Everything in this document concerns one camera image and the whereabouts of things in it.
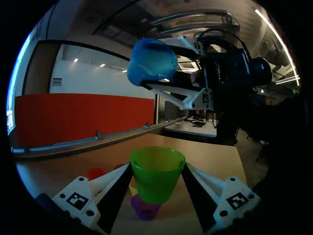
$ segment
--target green plastic cup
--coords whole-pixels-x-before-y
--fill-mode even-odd
[[[130,163],[140,198],[149,204],[162,204],[172,195],[186,159],[178,151],[164,147],[139,148]]]

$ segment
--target ceiling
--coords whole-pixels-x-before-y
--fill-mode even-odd
[[[88,26],[86,33],[111,38],[129,48],[143,37],[194,36],[210,27],[233,30],[245,42],[252,57],[266,58],[275,69],[271,89],[284,89],[292,94],[292,89],[298,89],[295,81],[274,83],[294,74],[280,43],[255,9],[267,17],[266,11],[251,0],[86,0],[72,29],[84,24]],[[193,14],[155,24],[159,18],[190,11],[217,11],[217,14]],[[237,44],[232,36],[221,36]],[[195,65],[185,64],[185,67],[196,68]]]

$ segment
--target blue cup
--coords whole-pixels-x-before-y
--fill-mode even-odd
[[[170,79],[176,70],[177,58],[170,46],[155,38],[145,38],[133,48],[127,77],[140,87],[142,80]]]

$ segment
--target red wall panel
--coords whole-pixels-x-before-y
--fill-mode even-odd
[[[94,94],[18,96],[15,123],[20,147],[47,146],[153,123],[154,100]]]

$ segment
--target desk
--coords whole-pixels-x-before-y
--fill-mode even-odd
[[[164,130],[197,135],[197,136],[216,137],[216,129],[214,128],[212,124],[212,120],[210,119],[209,121],[203,121],[203,122],[206,123],[204,126],[193,127],[194,124],[192,124],[189,121],[180,121],[180,122],[177,122],[177,123],[174,123],[172,125],[165,127]]]
[[[18,171],[28,191],[36,197],[41,192],[50,197],[85,175],[90,168],[101,167],[109,172],[114,166],[129,161],[130,153],[145,146],[164,146],[180,151],[186,162],[222,180],[246,177],[237,149],[232,146],[211,145],[155,134],[146,134],[105,148],[82,154],[37,162],[17,163]],[[162,205],[153,221],[141,221],[130,205],[127,192],[112,228],[117,234],[202,234],[201,226],[182,177],[172,197]]]

